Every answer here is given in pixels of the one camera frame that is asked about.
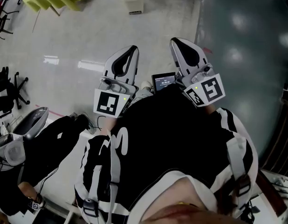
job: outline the gray pants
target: gray pants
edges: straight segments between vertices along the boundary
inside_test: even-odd
[[[136,93],[136,96],[133,99],[133,101],[131,102],[130,106],[132,106],[137,101],[139,101],[141,99],[144,99],[146,97],[149,97],[149,96],[153,96],[153,94],[150,92],[149,88],[145,87],[142,90],[138,90],[137,93]]]

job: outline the white floor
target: white floor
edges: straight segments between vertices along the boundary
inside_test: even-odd
[[[195,40],[200,7],[199,0],[144,0],[144,13],[129,15],[121,0],[83,0],[80,6],[81,12],[60,9],[60,17],[51,10],[35,13],[14,1],[5,7],[8,12],[20,10],[6,23],[14,34],[0,34],[5,38],[0,39],[0,70],[8,66],[12,81],[17,71],[20,77],[29,77],[22,95],[31,104],[23,105],[20,115],[47,106],[50,120],[59,117],[53,112],[86,111],[96,121],[94,90],[102,75],[96,65],[104,65],[119,49],[136,45],[140,51],[136,85],[151,80],[153,74],[175,71],[169,41]],[[42,194],[63,207],[74,200],[73,182],[87,137],[44,186]]]

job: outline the buckle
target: buckle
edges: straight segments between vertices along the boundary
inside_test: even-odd
[[[248,193],[249,190],[251,189],[250,177],[247,174],[245,174],[238,179],[238,182],[239,182],[239,190],[237,192],[237,196],[242,196],[242,195],[245,195],[246,193]]]
[[[84,200],[83,210],[87,216],[98,217],[98,203],[90,198]]]

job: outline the office chair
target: office chair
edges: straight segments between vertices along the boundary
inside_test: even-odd
[[[29,100],[25,101],[24,98],[20,95],[20,90],[24,83],[28,81],[28,77],[26,77],[18,87],[18,75],[18,72],[14,75],[14,84],[12,84],[10,82],[11,79],[8,78],[8,67],[3,67],[2,71],[0,72],[0,92],[4,90],[7,91],[7,96],[0,96],[0,111],[3,112],[3,115],[0,116],[0,119],[12,112],[12,108],[14,107],[14,99],[16,100],[18,110],[22,108],[19,103],[19,99],[26,105],[30,104]]]

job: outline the shoe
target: shoe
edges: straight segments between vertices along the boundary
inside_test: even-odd
[[[87,131],[90,134],[94,134],[96,132],[96,128],[95,128],[94,123],[89,119],[88,115],[85,112],[82,113],[81,115],[84,115],[88,119],[88,128],[86,128]]]
[[[78,118],[77,113],[73,112],[71,115],[69,115],[69,117],[73,120],[76,120]]]
[[[141,90],[143,90],[145,88],[148,88],[149,90],[151,90],[151,88],[152,88],[152,84],[147,80],[145,80],[141,83]]]

